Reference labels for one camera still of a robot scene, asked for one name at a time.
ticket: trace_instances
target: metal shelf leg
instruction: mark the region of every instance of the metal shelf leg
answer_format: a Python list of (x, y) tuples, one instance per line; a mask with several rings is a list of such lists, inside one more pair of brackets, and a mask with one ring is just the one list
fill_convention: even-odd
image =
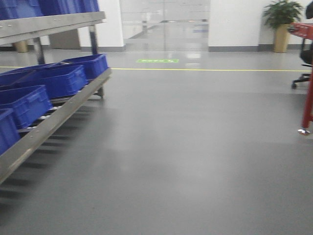
[(40, 38), (34, 38), (34, 49), (37, 56), (38, 64), (45, 64), (44, 50), (43, 46), (41, 45)]
[[(91, 41), (92, 54), (96, 55), (96, 54), (98, 54), (98, 42), (97, 42), (97, 31), (96, 31), (95, 25), (89, 26), (89, 35), (90, 35), (90, 41)], [(104, 96), (104, 88), (101, 87), (98, 90), (98, 92), (95, 93), (95, 95), (103, 97)]]

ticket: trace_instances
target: yellow floor line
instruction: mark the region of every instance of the yellow floor line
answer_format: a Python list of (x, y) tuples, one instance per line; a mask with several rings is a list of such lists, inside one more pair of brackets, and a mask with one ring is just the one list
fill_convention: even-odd
[(21, 66), (0, 66), (1, 69), (19, 69)]
[[(0, 66), (1, 69), (18, 69), (22, 66)], [(135, 69), (112, 68), (112, 70), (139, 70), (139, 71), (217, 71), (217, 72), (311, 72), (310, 70), (216, 70), (216, 69)]]

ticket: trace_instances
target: doorway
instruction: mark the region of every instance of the doorway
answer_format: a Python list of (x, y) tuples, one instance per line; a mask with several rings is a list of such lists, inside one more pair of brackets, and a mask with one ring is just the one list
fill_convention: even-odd
[(121, 0), (127, 51), (207, 51), (210, 0)]

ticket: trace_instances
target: metal shelf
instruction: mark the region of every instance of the metal shelf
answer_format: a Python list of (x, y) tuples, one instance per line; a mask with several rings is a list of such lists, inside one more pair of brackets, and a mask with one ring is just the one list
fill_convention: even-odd
[(0, 21), (0, 45), (92, 26), (103, 19), (104, 12), (88, 12)]
[[(44, 52), (39, 37), (89, 26), (92, 53), (98, 54), (95, 25), (105, 19), (104, 12), (45, 16), (0, 21), (0, 45), (34, 39), (39, 64), (44, 64)], [(110, 78), (111, 69), (90, 82), (78, 94), (49, 112), (49, 117), (0, 155), (0, 184), (9, 177), (46, 139), (49, 138), (93, 94), (104, 95), (103, 84)]]
[(110, 74), (111, 69), (109, 68), (0, 155), (0, 184), (69, 119), (90, 96), (102, 88), (103, 84), (109, 80)]

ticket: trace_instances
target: red metal frame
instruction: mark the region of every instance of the red metal frame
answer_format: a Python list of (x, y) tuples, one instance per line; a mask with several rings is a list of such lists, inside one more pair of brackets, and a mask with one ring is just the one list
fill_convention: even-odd
[[(313, 40), (313, 23), (292, 23), (294, 31), (291, 34)], [(307, 129), (310, 125), (310, 121), (313, 121), (313, 70), (309, 80), (309, 89), (307, 99), (304, 106), (303, 117), (302, 117), (302, 128)]]
[(313, 72), (311, 72), (307, 100), (305, 102), (302, 119), (302, 127), (305, 129), (309, 127), (310, 121), (313, 121), (312, 106), (313, 106)]

